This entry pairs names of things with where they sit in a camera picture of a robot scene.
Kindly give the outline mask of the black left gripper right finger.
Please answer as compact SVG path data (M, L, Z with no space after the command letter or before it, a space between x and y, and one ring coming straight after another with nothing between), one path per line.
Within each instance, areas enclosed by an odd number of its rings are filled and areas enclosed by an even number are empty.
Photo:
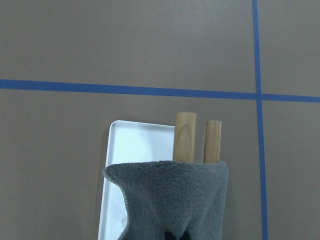
M186 229L183 232L183 235L181 236L181 240L190 240L190 234L188 232L189 228L186 227Z

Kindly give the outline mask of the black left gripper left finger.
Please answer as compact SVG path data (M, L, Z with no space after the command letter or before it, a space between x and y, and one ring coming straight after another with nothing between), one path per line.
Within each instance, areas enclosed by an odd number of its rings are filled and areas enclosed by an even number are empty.
M177 238L169 231L166 231L164 233L164 239L165 240L177 240Z

